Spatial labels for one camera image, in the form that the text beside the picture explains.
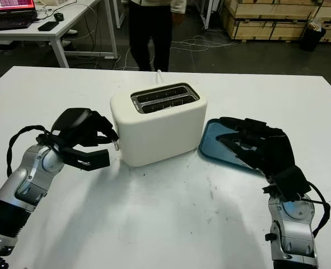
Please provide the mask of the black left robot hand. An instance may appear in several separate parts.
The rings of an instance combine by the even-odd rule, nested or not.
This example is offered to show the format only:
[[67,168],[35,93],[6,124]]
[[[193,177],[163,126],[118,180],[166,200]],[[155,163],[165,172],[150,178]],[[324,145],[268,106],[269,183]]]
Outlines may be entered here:
[[89,108],[66,109],[53,124],[51,134],[68,147],[92,147],[119,139],[110,121]]

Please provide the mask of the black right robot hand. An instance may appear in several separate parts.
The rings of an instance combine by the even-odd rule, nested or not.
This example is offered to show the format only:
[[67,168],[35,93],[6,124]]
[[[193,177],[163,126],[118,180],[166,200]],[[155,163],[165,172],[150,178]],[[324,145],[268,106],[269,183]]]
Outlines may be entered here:
[[220,123],[234,132],[221,134],[216,140],[266,178],[295,165],[290,141],[283,130],[250,118],[221,117]]

